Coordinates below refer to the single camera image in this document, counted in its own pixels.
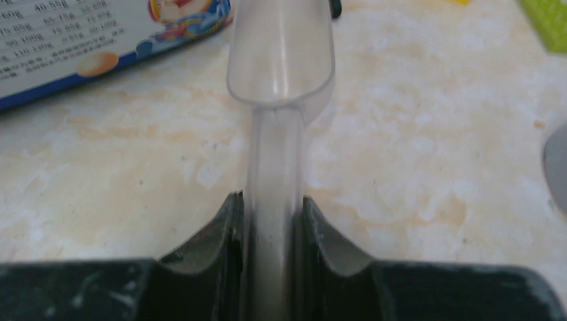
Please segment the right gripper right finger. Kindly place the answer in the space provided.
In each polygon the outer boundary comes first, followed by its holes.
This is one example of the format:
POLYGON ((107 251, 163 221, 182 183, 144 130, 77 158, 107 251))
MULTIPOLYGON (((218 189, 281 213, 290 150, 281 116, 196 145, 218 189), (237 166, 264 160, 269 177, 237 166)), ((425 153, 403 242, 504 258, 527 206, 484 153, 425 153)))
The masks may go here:
POLYGON ((372 257, 304 198, 296 320, 565 320, 550 284, 513 265, 372 257))

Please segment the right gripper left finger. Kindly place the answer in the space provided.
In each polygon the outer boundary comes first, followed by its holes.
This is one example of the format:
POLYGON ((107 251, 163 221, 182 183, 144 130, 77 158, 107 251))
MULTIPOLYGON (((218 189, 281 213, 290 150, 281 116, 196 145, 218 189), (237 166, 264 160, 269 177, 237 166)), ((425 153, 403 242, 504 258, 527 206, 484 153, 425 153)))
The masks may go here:
POLYGON ((1 265, 2 320, 238 320, 243 195, 160 259, 1 265))

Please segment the clear plastic scoop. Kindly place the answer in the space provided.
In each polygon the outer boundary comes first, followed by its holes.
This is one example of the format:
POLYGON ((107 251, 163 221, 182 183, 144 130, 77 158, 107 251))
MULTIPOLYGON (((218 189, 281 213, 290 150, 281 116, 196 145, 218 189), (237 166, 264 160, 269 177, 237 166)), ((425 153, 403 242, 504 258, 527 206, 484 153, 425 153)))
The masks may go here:
POLYGON ((304 134, 335 82, 328 1, 240 1, 227 89, 251 109, 241 320, 296 320, 304 134))

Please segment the colourful pet food bag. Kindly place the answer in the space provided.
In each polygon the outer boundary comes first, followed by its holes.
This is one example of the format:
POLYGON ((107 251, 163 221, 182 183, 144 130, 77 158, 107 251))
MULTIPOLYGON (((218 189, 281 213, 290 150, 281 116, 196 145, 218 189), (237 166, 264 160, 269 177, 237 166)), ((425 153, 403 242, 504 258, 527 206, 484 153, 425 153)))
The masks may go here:
POLYGON ((1 109, 209 37, 232 16, 225 0, 4 0, 1 109))

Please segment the grey double pet bowl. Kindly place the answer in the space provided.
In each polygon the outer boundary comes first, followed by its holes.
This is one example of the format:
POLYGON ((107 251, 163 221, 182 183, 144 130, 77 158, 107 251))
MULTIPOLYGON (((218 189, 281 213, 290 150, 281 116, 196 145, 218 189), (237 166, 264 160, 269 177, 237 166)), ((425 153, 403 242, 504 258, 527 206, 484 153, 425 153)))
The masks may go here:
POLYGON ((566 215, 566 123, 557 127, 546 140, 542 165, 551 197, 566 215))

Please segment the yellow toy brick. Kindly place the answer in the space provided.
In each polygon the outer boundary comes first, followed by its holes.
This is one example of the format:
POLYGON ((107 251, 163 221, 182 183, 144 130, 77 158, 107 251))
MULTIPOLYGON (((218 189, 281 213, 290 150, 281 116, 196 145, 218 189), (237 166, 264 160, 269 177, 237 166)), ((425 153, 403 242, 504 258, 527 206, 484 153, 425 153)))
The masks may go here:
POLYGON ((461 5, 466 5, 471 2, 471 0, 450 0, 450 1, 461 5))

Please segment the long green toy brick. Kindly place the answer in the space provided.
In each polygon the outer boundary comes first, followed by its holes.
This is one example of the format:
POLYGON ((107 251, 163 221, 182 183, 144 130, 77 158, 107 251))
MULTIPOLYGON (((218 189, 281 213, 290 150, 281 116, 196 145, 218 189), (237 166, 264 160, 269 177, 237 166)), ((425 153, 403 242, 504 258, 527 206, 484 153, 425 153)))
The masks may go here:
POLYGON ((519 0, 518 3, 544 47, 551 52, 566 54, 566 1, 519 0))

